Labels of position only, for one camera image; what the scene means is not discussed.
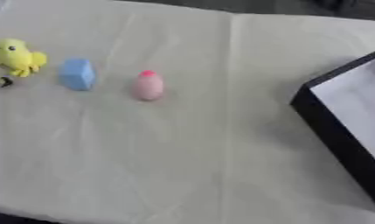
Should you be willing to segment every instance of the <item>yellow toy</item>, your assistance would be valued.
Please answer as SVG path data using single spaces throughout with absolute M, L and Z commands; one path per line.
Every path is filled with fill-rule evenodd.
M 47 63 L 47 56 L 42 52 L 30 52 L 25 42 L 19 39 L 0 40 L 0 66 L 7 67 L 10 74 L 27 77 L 31 72 L 38 72 Z

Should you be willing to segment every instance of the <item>white tablecloth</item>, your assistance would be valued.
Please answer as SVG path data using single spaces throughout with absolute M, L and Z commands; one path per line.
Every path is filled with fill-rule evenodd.
M 375 22 L 148 3 L 12 1 L 0 38 L 50 63 L 0 89 L 0 211 L 137 224 L 375 224 L 375 206 L 288 105 L 375 50 Z M 94 63 L 91 92 L 57 66 Z M 144 69 L 166 95 L 129 94 Z

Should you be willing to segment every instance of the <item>black and white object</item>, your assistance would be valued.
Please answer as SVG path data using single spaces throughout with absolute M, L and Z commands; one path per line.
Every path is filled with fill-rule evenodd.
M 375 201 L 375 52 L 305 83 L 291 105 Z
M 0 78 L 0 88 L 6 88 L 11 85 L 13 85 L 13 80 L 9 79 L 8 77 Z

